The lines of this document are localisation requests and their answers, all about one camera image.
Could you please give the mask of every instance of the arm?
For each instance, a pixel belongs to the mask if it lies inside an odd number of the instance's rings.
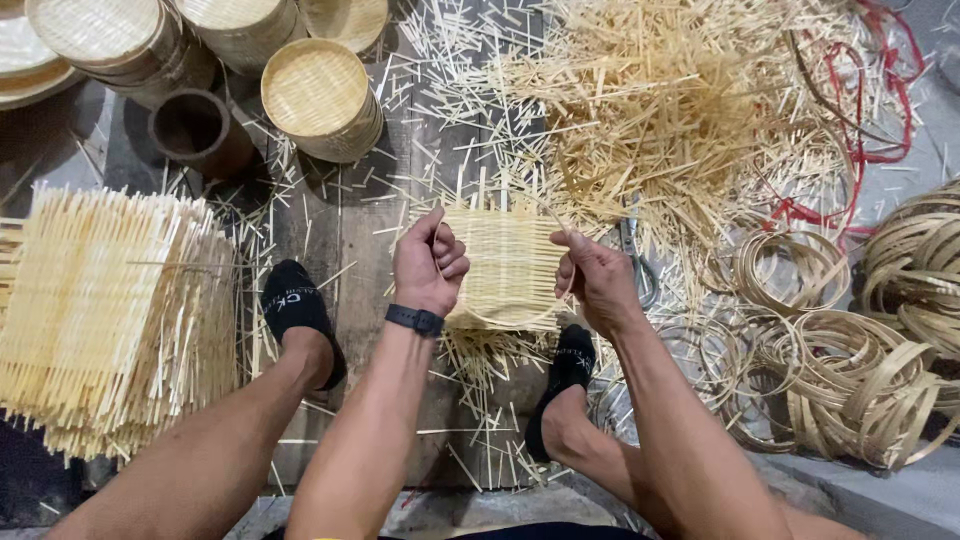
[[[400,239],[394,275],[397,304],[446,317],[469,261],[463,242],[440,225],[443,216],[434,209]],[[434,346],[433,339],[386,323],[367,372],[300,481],[287,538],[376,537],[403,487]]]
[[[782,511],[750,461],[690,388],[636,297],[623,254],[582,234],[554,233],[568,246],[557,294],[569,286],[595,330],[616,349],[630,389],[650,480],[686,538],[790,538]]]

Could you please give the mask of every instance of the left hand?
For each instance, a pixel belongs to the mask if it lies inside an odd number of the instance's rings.
[[[457,305],[457,293],[470,261],[464,257],[467,246],[457,241],[448,225],[441,224],[443,219],[444,209],[437,207],[399,240],[394,254],[394,281],[397,304],[446,317]],[[438,264],[443,274],[437,272]]]

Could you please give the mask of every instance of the red string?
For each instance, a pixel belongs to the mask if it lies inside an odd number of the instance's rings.
[[[841,249],[843,249],[844,237],[848,233],[871,235],[876,232],[876,229],[872,227],[851,226],[853,214],[856,211],[856,203],[859,199],[860,190],[863,186],[864,171],[867,163],[896,163],[900,160],[903,160],[903,158],[905,158],[910,152],[910,148],[913,144],[913,110],[910,107],[910,98],[907,94],[907,87],[910,83],[916,81],[925,69],[924,56],[920,51],[920,46],[917,44],[917,40],[913,36],[913,31],[899,14],[893,12],[885,6],[880,6],[874,3],[873,0],[857,0],[857,2],[866,8],[867,13],[863,16],[864,23],[879,44],[878,53],[880,61],[883,65],[884,83],[886,88],[897,95],[897,99],[900,101],[900,105],[903,108],[903,134],[900,138],[900,143],[893,148],[884,149],[880,152],[867,152],[864,148],[863,133],[859,130],[855,130],[855,140],[851,140],[850,130],[848,130],[846,126],[843,126],[844,141],[847,146],[847,152],[850,154],[851,161],[856,167],[856,178],[853,180],[850,202],[843,209],[826,216],[814,209],[810,209],[804,205],[801,205],[800,203],[797,203],[792,197],[781,197],[767,182],[767,180],[763,178],[764,183],[767,184],[767,186],[780,200],[780,205],[771,214],[772,219],[780,219],[780,217],[783,216],[786,218],[788,225],[790,220],[797,219],[812,225],[819,225],[830,229],[840,229],[840,234],[837,235],[837,244]],[[913,72],[901,74],[899,71],[898,63],[900,62],[900,49],[891,46],[888,37],[888,31],[884,30],[884,21],[891,20],[893,21],[890,24],[891,30],[899,27],[906,34],[910,48],[910,56],[912,57],[912,64],[916,66]],[[841,56],[846,56],[849,58],[856,68],[856,118],[854,123],[856,126],[862,126],[864,93],[863,60],[860,58],[860,55],[852,47],[850,47],[850,45],[841,42],[833,43],[830,46],[827,54],[824,56],[824,61],[829,71],[830,85],[833,87],[833,92],[836,95],[837,109],[841,112],[843,112],[842,98],[845,94],[845,90],[835,65],[835,61]],[[833,218],[842,216],[844,214],[846,214],[847,217],[845,220],[841,220],[841,223],[837,223],[833,220]],[[773,229],[773,223],[765,223],[764,229]]]

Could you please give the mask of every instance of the scissors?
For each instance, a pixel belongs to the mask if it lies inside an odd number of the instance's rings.
[[[638,193],[634,195],[634,203],[639,201],[639,197]],[[626,199],[623,201],[623,207],[628,207]],[[630,210],[630,217],[620,220],[620,242],[623,245],[623,253],[627,254],[634,264],[636,294],[640,299],[640,306],[645,310],[653,307],[657,302],[660,295],[660,281],[647,258],[636,250],[636,217],[637,210],[634,207]]]

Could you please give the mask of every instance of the wooden floor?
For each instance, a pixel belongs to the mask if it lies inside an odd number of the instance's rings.
[[[465,0],[464,6],[473,6],[474,12],[482,11],[482,1]],[[540,33],[540,23],[531,29],[533,34]],[[384,50],[380,61],[374,55],[364,58],[371,85],[376,88],[383,81],[383,73],[391,51],[415,58],[416,53],[409,43],[393,26],[388,25],[384,38]],[[219,93],[226,98],[223,82],[218,83]],[[383,99],[391,94],[391,83],[386,84]],[[228,79],[229,95],[235,102],[234,112],[241,121],[248,119],[266,119],[259,100],[258,81],[231,76]],[[295,162],[296,178],[306,175],[306,181],[297,185],[294,196],[288,200],[289,208],[275,203],[274,240],[276,247],[271,252],[274,262],[284,258],[298,258],[307,268],[315,282],[323,282],[345,266],[357,262],[336,283],[324,289],[329,315],[334,321],[337,339],[348,360],[347,384],[341,386],[330,397],[329,408],[339,408],[345,388],[352,388],[364,372],[368,358],[383,327],[383,315],[391,302],[384,292],[393,282],[391,276],[391,256],[389,248],[395,235],[384,233],[373,235],[375,231],[405,226],[409,213],[409,201],[400,195],[383,201],[365,202],[362,199],[379,197],[403,189],[415,199],[431,198],[425,186],[406,177],[409,174],[422,175],[424,169],[434,159],[423,152],[427,150],[443,162],[438,166],[437,180],[453,187],[457,180],[457,169],[464,164],[463,152],[454,154],[452,148],[472,141],[483,141],[486,131],[469,126],[447,126],[441,132],[443,120],[422,116],[410,111],[410,105],[422,103],[434,104],[431,98],[422,95],[425,83],[415,85],[411,99],[393,110],[385,109],[387,123],[384,133],[377,143],[378,151],[369,153],[357,165],[335,168],[329,163],[312,160],[304,154],[298,154]],[[422,117],[423,121],[408,121]],[[164,159],[152,147],[146,135],[147,112],[133,103],[118,99],[113,114],[111,137],[106,167],[106,185],[111,188],[126,187],[130,191],[160,191],[163,176]],[[252,181],[252,178],[279,180],[277,170],[269,170],[269,164],[276,158],[277,145],[267,135],[250,126],[264,163],[252,168],[244,188],[233,199],[234,204],[250,205],[255,208],[263,191],[268,185]],[[479,178],[480,168],[485,166],[493,171],[493,157],[476,160],[474,152],[467,161],[464,172],[464,184]],[[388,181],[384,185],[370,176]],[[191,173],[190,192],[199,196],[204,192],[204,180]],[[367,180],[365,188],[352,187]],[[351,188],[336,187],[339,184]],[[217,186],[208,196],[220,193],[228,197],[236,186]],[[309,240],[306,240],[307,220],[313,220]],[[449,373],[442,360],[435,360],[433,371]],[[522,444],[522,430],[526,417],[533,411],[537,399],[546,386],[546,376],[532,366],[515,370],[513,380],[499,384],[491,397],[492,410],[504,407],[505,423],[511,429],[509,403],[513,402],[520,422],[519,432],[498,431],[491,433],[491,444],[505,448],[509,438]],[[407,473],[409,486],[471,486],[468,477],[446,450],[446,443],[457,451],[465,461],[473,476],[484,487],[492,485],[504,487],[514,485],[509,460],[499,459],[500,452],[493,452],[492,467],[488,471],[485,447],[476,442],[470,445],[473,430],[478,421],[465,407],[458,405],[462,397],[460,386],[456,382],[436,376],[429,376],[429,383],[420,409],[418,427],[420,430],[458,429],[462,432],[419,435]],[[282,483],[294,486],[308,463],[315,444],[310,442],[323,437],[331,417],[320,411],[302,408],[283,435],[284,441],[275,451],[275,464]],[[383,448],[383,452],[396,452],[396,449]],[[276,479],[271,476],[271,483]]]

